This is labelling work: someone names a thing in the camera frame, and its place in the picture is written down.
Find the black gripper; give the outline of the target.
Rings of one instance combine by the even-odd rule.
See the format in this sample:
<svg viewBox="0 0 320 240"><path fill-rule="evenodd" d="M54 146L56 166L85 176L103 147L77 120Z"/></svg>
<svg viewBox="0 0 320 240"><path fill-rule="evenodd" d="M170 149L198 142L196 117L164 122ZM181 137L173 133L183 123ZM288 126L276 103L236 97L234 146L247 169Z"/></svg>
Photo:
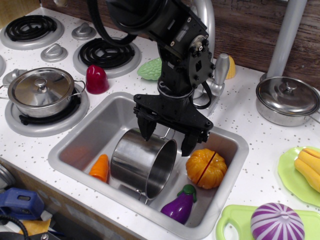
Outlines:
<svg viewBox="0 0 320 240"><path fill-rule="evenodd" d="M208 140L213 123L193 106L188 97L136 94L133 100L139 130L146 141L157 124L185 134L181 144L182 157L189 156L197 143Z"/></svg>

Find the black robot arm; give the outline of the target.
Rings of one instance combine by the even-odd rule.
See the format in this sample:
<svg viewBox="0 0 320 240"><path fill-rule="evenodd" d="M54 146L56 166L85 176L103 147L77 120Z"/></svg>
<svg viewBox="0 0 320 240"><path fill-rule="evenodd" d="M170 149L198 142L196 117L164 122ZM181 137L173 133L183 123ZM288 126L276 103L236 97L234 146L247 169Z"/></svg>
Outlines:
<svg viewBox="0 0 320 240"><path fill-rule="evenodd" d="M87 1L95 29L109 44L124 47L144 34L157 43L161 74L157 95L136 94L134 113L140 133L149 140L161 124L184 134L181 153L188 156L196 144L206 142L213 123L194 105L197 86L208 89L214 64L205 24L179 0L109 0L113 23L126 36L115 40L102 23L98 3Z"/></svg>

